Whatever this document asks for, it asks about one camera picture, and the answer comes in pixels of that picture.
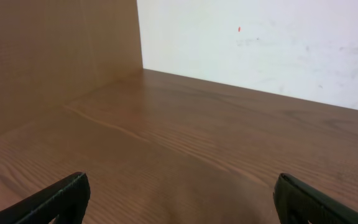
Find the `black plastic part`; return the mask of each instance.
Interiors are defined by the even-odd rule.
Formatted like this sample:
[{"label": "black plastic part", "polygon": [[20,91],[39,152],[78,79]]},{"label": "black plastic part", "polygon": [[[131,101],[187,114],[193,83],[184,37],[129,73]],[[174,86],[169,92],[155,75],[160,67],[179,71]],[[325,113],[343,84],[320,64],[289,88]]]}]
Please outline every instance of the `black plastic part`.
[{"label": "black plastic part", "polygon": [[358,224],[358,213],[290,174],[280,174],[273,194],[281,224]]},{"label": "black plastic part", "polygon": [[91,191],[85,173],[76,172],[0,211],[0,224],[80,224]]}]

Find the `stain on white wall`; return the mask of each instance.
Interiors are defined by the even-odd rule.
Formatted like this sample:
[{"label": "stain on white wall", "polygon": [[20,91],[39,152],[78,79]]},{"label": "stain on white wall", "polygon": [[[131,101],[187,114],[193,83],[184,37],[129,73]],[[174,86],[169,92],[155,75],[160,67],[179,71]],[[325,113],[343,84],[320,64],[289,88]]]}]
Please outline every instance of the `stain on white wall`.
[{"label": "stain on white wall", "polygon": [[144,68],[358,110],[358,0],[138,0]]}]

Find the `wood grain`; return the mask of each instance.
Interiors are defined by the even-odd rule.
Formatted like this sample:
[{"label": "wood grain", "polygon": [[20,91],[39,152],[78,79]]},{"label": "wood grain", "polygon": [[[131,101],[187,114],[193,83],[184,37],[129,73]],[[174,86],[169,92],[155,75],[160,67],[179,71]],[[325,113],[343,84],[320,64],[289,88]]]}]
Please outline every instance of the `wood grain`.
[{"label": "wood grain", "polygon": [[136,0],[0,0],[0,134],[141,68]]},{"label": "wood grain", "polygon": [[358,111],[144,70],[0,136],[10,194],[78,170],[85,223],[278,223],[280,172],[358,211]]}]

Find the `brown wooden surface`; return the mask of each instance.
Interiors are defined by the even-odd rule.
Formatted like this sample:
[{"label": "brown wooden surface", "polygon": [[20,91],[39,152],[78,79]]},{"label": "brown wooden surface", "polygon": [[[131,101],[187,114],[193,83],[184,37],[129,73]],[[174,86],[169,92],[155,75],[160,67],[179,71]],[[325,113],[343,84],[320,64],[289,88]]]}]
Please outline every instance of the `brown wooden surface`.
[{"label": "brown wooden surface", "polygon": [[278,223],[289,172],[358,211],[358,111],[145,70],[0,136],[0,209],[74,171],[85,223]]},{"label": "brown wooden surface", "polygon": [[141,68],[136,0],[0,0],[0,133]]}]

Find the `wooden table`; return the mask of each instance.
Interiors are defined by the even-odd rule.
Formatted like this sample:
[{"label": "wooden table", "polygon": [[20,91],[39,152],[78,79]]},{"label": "wooden table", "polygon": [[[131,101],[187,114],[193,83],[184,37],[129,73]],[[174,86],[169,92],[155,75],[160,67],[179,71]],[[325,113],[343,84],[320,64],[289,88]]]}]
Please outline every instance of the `wooden table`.
[{"label": "wooden table", "polygon": [[358,211],[358,111],[144,70],[0,135],[0,210],[80,170],[84,223],[278,223],[281,172]]}]

